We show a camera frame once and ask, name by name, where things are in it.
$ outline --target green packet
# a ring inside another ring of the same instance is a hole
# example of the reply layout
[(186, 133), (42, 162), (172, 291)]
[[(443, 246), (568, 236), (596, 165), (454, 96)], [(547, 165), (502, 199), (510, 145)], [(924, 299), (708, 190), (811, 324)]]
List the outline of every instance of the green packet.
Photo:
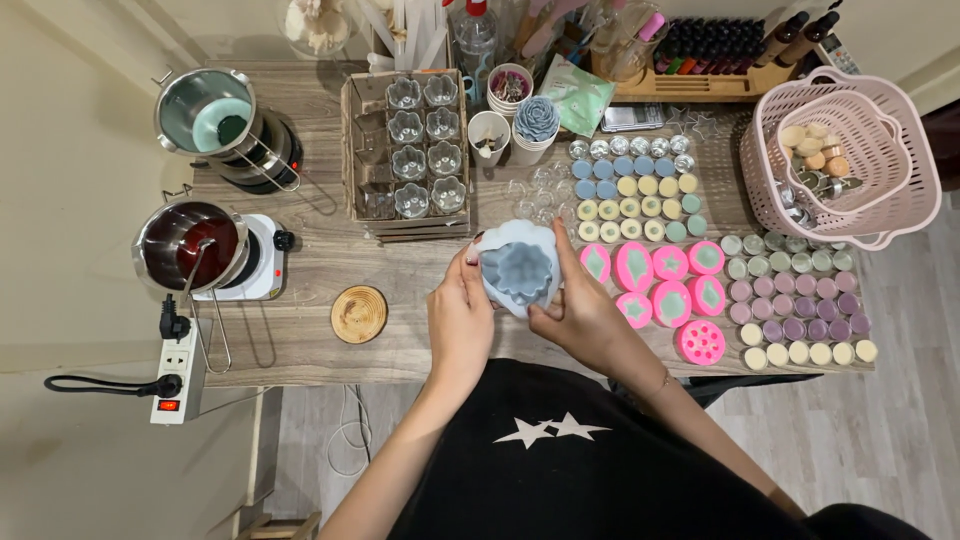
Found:
[(555, 55), (539, 94), (550, 98), (560, 109), (561, 127), (593, 137), (615, 92), (616, 83), (604, 81)]

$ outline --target wood grain tabletop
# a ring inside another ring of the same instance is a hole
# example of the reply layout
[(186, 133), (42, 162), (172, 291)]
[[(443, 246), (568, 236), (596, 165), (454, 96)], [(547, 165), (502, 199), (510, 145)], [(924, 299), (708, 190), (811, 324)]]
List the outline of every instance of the wood grain tabletop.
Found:
[[(194, 196), (214, 200), (241, 213), (264, 213), (297, 236), (297, 245), (286, 259), (286, 281), (275, 298), (264, 302), (221, 303), (232, 356), (232, 367), (223, 375), (208, 375), (208, 386), (301, 385), (424, 380), (430, 370), (424, 299), (440, 282), (453, 255), (466, 243), (460, 240), (399, 242), (381, 245), (365, 238), (363, 228), (352, 223), (344, 207), (341, 173), (341, 106), (343, 79), (332, 62), (212, 61), (250, 76), (257, 104), (270, 109), (300, 137), (304, 158), (303, 183), (293, 193), (251, 195), (227, 184), (209, 170), (197, 170)], [(695, 144), (694, 171), (704, 199), (701, 213), (707, 218), (707, 237), (728, 233), (761, 232), (750, 210), (739, 173), (736, 142), (753, 108), (749, 105), (698, 104), (696, 111), (717, 119), (720, 135)], [(670, 130), (660, 130), (671, 134)], [(657, 132), (643, 132), (652, 135)], [(604, 138), (608, 135), (598, 134)], [(567, 143), (548, 149), (539, 165), (555, 160), (570, 162)], [(513, 204), (505, 187), (510, 179), (526, 179), (535, 167), (509, 165), (507, 158), (494, 169), (472, 169), (474, 229), (483, 231), (513, 218)], [(655, 244), (644, 242), (651, 251)], [(727, 286), (729, 278), (717, 278)], [(337, 296), (353, 285), (379, 289), (387, 299), (388, 320), (373, 341), (349, 345), (333, 333), (330, 308)], [(611, 294), (617, 294), (612, 281)], [(211, 303), (198, 303), (202, 317), (213, 318)], [(496, 314), (492, 356), (512, 357), (570, 369), (592, 377), (556, 345), (533, 335), (506, 310)], [(723, 358), (709, 367), (681, 360), (675, 349), (675, 331), (651, 323), (639, 331), (674, 376), (755, 375), (742, 359), (746, 349), (736, 326), (726, 316), (709, 317), (727, 338)], [(215, 331), (211, 366), (226, 365), (224, 346)], [(764, 374), (799, 374), (873, 371), (871, 364), (850, 366), (788, 364), (769, 367)]]

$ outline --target plastic basket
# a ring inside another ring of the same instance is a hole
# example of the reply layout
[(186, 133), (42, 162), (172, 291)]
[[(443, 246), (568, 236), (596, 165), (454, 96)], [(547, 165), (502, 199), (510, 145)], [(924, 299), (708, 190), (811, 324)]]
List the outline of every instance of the plastic basket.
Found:
[[(850, 163), (850, 176), (862, 180), (861, 187), (837, 199), (820, 200), (800, 182), (782, 150), (780, 132), (787, 126), (811, 122), (823, 124), (840, 135), (847, 150), (844, 157)], [(863, 94), (836, 90), (784, 116), (776, 136), (769, 137), (767, 157), (774, 176), (803, 191), (814, 206), (836, 215), (852, 215), (886, 200), (910, 181), (913, 166), (900, 140), (900, 131), (900, 122), (881, 112)]]
[[(808, 231), (790, 219), (783, 208), (767, 158), (764, 134), (774, 133), (791, 111), (836, 90), (853, 90), (865, 95), (900, 123), (900, 139), (910, 153), (913, 170), (904, 187), (853, 215), (823, 211), (813, 206), (806, 194), (797, 191), (797, 200), (810, 204), (817, 218), (817, 226)], [(920, 116), (902, 90), (879, 77), (852, 76), (824, 66), (814, 69), (805, 79), (774, 87), (756, 104), (754, 119), (740, 140), (740, 163), (757, 221), (778, 233), (821, 242), (850, 242), (876, 251), (900, 234), (922, 229), (940, 209), (940, 178)]]

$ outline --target brown glass bottle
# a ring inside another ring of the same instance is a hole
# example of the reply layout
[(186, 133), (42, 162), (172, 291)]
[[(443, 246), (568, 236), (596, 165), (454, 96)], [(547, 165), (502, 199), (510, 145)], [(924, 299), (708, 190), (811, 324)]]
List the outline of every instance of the brown glass bottle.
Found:
[(777, 28), (770, 33), (770, 36), (767, 36), (767, 38), (763, 40), (763, 44), (766, 45), (767, 50), (763, 53), (763, 56), (756, 59), (754, 67), (763, 67), (773, 61), (787, 45), (793, 43), (794, 40), (800, 36), (800, 30), (804, 28), (808, 20), (810, 20), (809, 13), (799, 12), (790, 17), (786, 22), (781, 22)]
[(797, 63), (801, 58), (806, 56), (806, 53), (812, 51), (813, 47), (817, 46), (817, 43), (827, 37), (830, 29), (833, 28), (833, 25), (835, 25), (838, 20), (840, 20), (840, 13), (829, 12), (817, 19), (817, 22), (811, 22), (806, 25), (804, 34), (793, 43), (787, 45), (787, 48), (777, 55), (774, 62), (780, 67), (790, 67)]

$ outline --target black shirt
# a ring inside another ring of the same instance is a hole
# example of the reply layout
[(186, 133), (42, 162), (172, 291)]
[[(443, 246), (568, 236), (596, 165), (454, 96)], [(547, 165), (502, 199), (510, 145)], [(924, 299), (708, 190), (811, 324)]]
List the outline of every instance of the black shirt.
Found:
[(446, 427), (389, 538), (926, 536), (857, 504), (799, 522), (597, 381), (496, 359)]

